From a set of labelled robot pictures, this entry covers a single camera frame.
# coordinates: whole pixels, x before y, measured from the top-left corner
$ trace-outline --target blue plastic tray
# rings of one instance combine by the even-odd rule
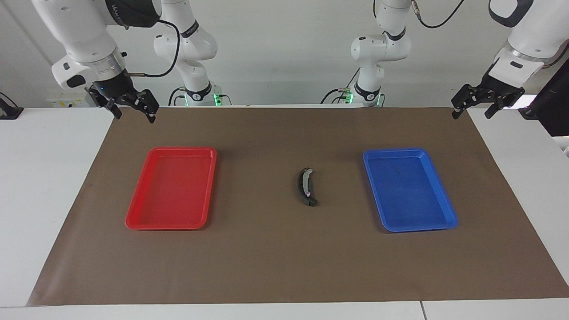
[[[425,150],[368,150],[364,162],[387,230],[441,230],[458,225],[455,210]]]

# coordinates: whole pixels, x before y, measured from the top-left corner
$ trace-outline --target white robotic arm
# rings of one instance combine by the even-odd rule
[[[405,20],[411,0],[381,0],[376,7],[381,35],[366,35],[352,43],[352,57],[360,64],[360,76],[350,88],[354,103],[376,105],[385,71],[383,61],[405,59],[411,52],[411,40],[405,37]]]
[[[221,89],[211,81],[204,66],[198,61],[213,59],[217,54],[217,42],[193,16],[189,0],[162,0],[162,17],[175,24],[181,32],[181,44],[175,68],[184,81],[184,91],[190,105],[212,105],[219,101],[214,97]],[[158,35],[154,51],[166,61],[176,54],[178,38],[174,32]]]
[[[116,104],[143,112],[150,122],[158,102],[149,90],[138,92],[125,69],[124,56],[106,30],[108,24],[125,28],[151,27],[160,20],[159,0],[32,0],[40,17],[63,44],[67,55],[52,72],[64,89],[90,85],[99,106],[120,118]]]
[[[490,0],[490,15],[511,27],[506,45],[498,52],[477,87],[466,84],[452,99],[454,118],[484,102],[491,118],[512,106],[525,93],[523,85],[569,38],[569,6],[566,0]]]

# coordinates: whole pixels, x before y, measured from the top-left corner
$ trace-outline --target red plastic tray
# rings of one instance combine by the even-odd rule
[[[126,226],[196,230],[208,218],[217,152],[208,147],[157,147],[148,153]]]

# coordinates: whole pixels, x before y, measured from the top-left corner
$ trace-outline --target brown mat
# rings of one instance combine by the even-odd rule
[[[477,300],[569,288],[474,124],[449,109],[124,109],[81,188],[29,305]],[[147,152],[218,150],[202,231],[144,232],[125,215]],[[422,147],[455,229],[394,234],[362,153]],[[316,208],[295,188],[304,167]]]

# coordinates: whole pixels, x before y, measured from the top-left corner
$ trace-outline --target white table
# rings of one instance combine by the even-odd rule
[[[516,111],[469,111],[534,228],[569,280],[569,159]],[[27,109],[0,122],[0,319],[567,319],[569,299],[22,307],[101,146],[102,109]]]

